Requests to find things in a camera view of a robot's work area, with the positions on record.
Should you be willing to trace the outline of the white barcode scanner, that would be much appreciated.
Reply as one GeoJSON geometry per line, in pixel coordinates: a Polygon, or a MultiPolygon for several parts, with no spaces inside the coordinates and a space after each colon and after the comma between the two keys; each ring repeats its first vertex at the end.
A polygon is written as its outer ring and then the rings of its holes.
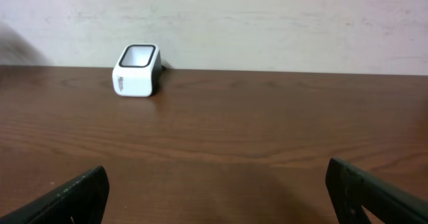
{"type": "Polygon", "coordinates": [[[161,53],[157,45],[130,44],[125,47],[112,70],[114,91],[125,97],[151,96],[162,72],[161,53]]]}

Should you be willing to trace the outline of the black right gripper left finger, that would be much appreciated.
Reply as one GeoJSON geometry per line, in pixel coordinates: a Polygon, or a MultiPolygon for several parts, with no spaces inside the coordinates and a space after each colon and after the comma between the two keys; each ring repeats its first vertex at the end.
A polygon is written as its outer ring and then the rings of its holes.
{"type": "Polygon", "coordinates": [[[96,166],[1,218],[1,224],[101,224],[110,185],[104,167],[96,166]]]}

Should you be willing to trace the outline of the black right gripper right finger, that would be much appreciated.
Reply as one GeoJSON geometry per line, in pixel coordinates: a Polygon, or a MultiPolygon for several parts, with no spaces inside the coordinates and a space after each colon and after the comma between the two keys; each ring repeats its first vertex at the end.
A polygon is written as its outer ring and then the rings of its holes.
{"type": "Polygon", "coordinates": [[[325,177],[339,223],[370,223],[370,211],[383,223],[427,223],[427,202],[350,163],[331,158],[325,177]]]}

